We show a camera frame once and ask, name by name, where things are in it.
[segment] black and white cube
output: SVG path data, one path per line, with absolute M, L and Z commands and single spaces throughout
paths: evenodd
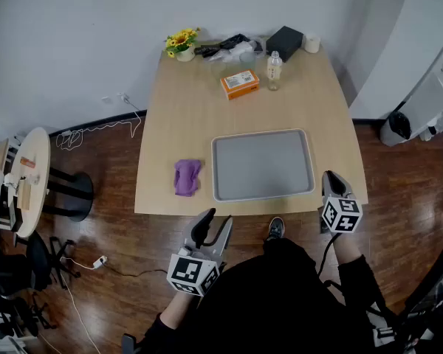
M 219 275 L 215 261 L 173 254 L 166 279 L 178 291 L 204 296 Z
M 332 232 L 352 233 L 357 228 L 363 208 L 355 199 L 328 197 L 322 218 Z

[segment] round table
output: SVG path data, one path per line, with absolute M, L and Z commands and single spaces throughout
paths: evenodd
M 20 162 L 22 157 L 34 162 L 35 167 L 31 168 L 23 165 Z M 29 237 L 34 232 L 41 212 L 67 216 L 73 221 L 82 221 L 92 208 L 94 191 L 90 177 L 86 173 L 76 173 L 71 176 L 51 168 L 49 166 L 50 161 L 51 144 L 49 142 L 49 135 L 43 128 L 35 128 L 21 143 L 11 170 L 11 173 L 17 178 L 39 176 L 38 183 L 36 185 L 31 184 L 29 209 L 21 210 L 23 223 L 16 232 L 19 237 Z M 67 181 L 71 187 L 49 181 L 49 175 Z M 66 209 L 44 205 L 48 189 L 65 195 L 64 206 Z M 16 191 L 9 187 L 9 205 L 12 203 L 13 197 L 16 197 Z

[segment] orange and white box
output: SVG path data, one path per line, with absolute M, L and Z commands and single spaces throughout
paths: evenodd
M 251 69 L 223 77 L 220 81 L 229 100 L 259 89 L 259 77 Z

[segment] black baseboard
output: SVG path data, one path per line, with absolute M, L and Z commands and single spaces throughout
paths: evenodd
M 146 117 L 147 110 L 140 110 L 137 111 L 136 114 L 138 117 L 143 118 Z M 108 125 L 109 123 L 119 122 L 119 121 L 126 121 L 128 119 L 134 119 L 136 118 L 134 113 L 127 113 L 127 114 L 121 114 L 121 115 L 115 115 L 113 117 L 108 117 L 104 119 L 99 119 L 98 121 L 83 123 L 82 125 L 77 125 L 74 127 L 65 128 L 63 130 L 56 131 L 54 133 L 50 133 L 49 137 L 57 136 L 60 133 L 63 133 L 65 131 L 76 131 L 76 130 L 84 130 L 86 128 L 100 126 L 100 125 Z
M 355 119 L 353 125 L 384 125 L 385 119 Z

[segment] shoe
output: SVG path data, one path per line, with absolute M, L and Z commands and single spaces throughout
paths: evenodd
M 282 218 L 279 218 L 276 216 L 274 219 L 271 220 L 271 224 L 269 225 L 269 234 L 267 235 L 266 241 L 272 240 L 272 239 L 281 239 L 284 237 L 284 221 Z

